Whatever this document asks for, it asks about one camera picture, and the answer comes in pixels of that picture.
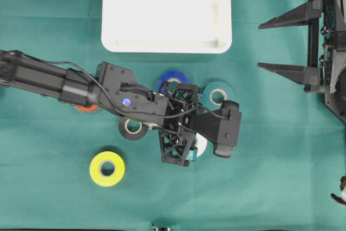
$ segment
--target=teal tape roll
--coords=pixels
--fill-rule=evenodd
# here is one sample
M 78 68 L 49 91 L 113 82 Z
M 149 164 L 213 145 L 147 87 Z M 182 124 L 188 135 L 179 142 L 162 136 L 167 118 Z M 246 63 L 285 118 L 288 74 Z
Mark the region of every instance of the teal tape roll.
M 186 160 L 190 162 L 194 162 L 197 159 L 197 152 L 198 152 L 197 149 L 189 150 L 188 155 L 186 156 Z M 173 156 L 178 155 L 176 149 L 173 149 L 172 155 Z
M 220 108 L 221 103 L 217 103 L 212 100 L 214 93 L 220 93 L 224 100 L 234 100 L 234 92 L 230 86 L 223 82 L 213 82 L 210 83 L 205 89 L 202 95 L 199 96 L 202 104 L 211 109 L 217 110 Z

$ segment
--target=blue tape roll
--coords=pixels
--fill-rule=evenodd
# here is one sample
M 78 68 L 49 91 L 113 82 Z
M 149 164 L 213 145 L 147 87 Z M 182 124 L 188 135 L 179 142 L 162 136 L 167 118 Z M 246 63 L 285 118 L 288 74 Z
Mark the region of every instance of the blue tape roll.
M 210 110 L 217 110 L 221 107 L 221 104 L 217 104 L 211 99 L 215 92 L 220 92 L 224 96 L 224 100 L 234 101 L 234 92 L 230 86 L 223 82 L 210 83 L 199 96 L 199 101 Z
M 178 70 L 168 70 L 159 77 L 157 82 L 157 91 L 159 91 L 162 83 L 165 81 L 190 84 L 189 78 L 183 72 Z

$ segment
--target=blue led light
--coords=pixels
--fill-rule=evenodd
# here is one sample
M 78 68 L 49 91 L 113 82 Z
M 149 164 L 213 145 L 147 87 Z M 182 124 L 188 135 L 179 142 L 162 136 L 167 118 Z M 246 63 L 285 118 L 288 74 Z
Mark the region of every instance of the blue led light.
M 124 104 L 124 106 L 129 107 L 129 106 L 131 106 L 131 101 L 128 98 L 124 98 L 123 104 Z

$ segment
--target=white tape roll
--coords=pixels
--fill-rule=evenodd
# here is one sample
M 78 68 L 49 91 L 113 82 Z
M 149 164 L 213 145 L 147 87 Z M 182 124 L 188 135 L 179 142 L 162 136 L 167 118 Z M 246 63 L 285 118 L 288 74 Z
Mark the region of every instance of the white tape roll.
M 341 191 L 341 198 L 346 202 L 346 189 Z
M 196 143 L 195 147 L 197 147 L 197 157 L 200 157 L 206 150 L 208 144 L 208 140 L 205 139 L 202 135 L 196 134 Z

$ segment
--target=black tape roll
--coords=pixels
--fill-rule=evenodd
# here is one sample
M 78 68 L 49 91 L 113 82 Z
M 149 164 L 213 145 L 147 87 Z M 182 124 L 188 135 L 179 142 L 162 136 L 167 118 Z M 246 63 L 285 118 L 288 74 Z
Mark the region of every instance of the black tape roll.
M 129 121 L 131 121 L 131 119 L 128 117 L 120 118 L 119 124 L 118 124 L 120 134 L 126 139 L 132 140 L 132 141 L 137 141 L 139 139 L 142 139 L 147 134 L 148 127 L 146 127 L 140 122 L 141 126 L 139 130 L 136 132 L 131 132 L 127 127 Z

